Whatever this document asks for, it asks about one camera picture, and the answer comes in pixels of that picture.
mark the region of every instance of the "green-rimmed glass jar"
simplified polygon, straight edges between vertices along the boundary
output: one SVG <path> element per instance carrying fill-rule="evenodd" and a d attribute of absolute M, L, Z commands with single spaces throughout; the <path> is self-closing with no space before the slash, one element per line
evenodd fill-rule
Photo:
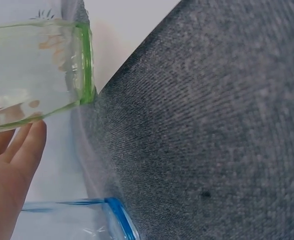
<path fill-rule="evenodd" d="M 0 26 L 0 132 L 93 100 L 88 24 L 31 20 Z"/>

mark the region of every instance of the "gray knit fabric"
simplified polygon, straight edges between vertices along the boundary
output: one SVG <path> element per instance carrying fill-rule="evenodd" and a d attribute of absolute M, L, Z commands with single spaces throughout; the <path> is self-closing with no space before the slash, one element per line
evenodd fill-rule
<path fill-rule="evenodd" d="M 143 240 L 294 240 L 294 0 L 182 0 L 73 118 Z"/>

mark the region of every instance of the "blue glass rim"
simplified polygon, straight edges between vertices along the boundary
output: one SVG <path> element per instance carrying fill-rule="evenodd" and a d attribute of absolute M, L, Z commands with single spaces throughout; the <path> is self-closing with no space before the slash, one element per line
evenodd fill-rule
<path fill-rule="evenodd" d="M 51 208 L 41 207 L 42 205 L 49 204 L 53 202 L 26 202 L 22 208 L 22 212 L 29 213 L 47 213 L 53 211 Z M 61 205 L 70 205 L 70 206 L 90 206 L 95 204 L 108 204 L 113 214 L 118 220 L 120 227 L 123 230 L 123 233 L 126 236 L 127 240 L 140 240 L 138 231 L 134 226 L 132 220 L 130 219 L 125 208 L 121 202 L 115 197 L 107 198 L 95 198 L 95 199 L 79 199 L 75 201 L 59 201 L 54 202 L 55 204 Z"/>

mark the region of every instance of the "clear glass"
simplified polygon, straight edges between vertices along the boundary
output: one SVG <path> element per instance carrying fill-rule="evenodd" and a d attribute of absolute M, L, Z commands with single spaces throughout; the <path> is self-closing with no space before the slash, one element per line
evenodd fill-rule
<path fill-rule="evenodd" d="M 91 31 L 60 19 L 0 26 L 0 132 L 93 100 Z"/>
<path fill-rule="evenodd" d="M 26 203 L 11 240 L 140 240 L 115 198 Z"/>

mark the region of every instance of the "hand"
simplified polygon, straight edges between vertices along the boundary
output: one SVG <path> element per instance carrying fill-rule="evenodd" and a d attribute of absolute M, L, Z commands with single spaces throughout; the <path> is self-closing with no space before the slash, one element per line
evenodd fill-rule
<path fill-rule="evenodd" d="M 43 121 L 0 133 L 0 240 L 9 240 L 46 143 Z"/>

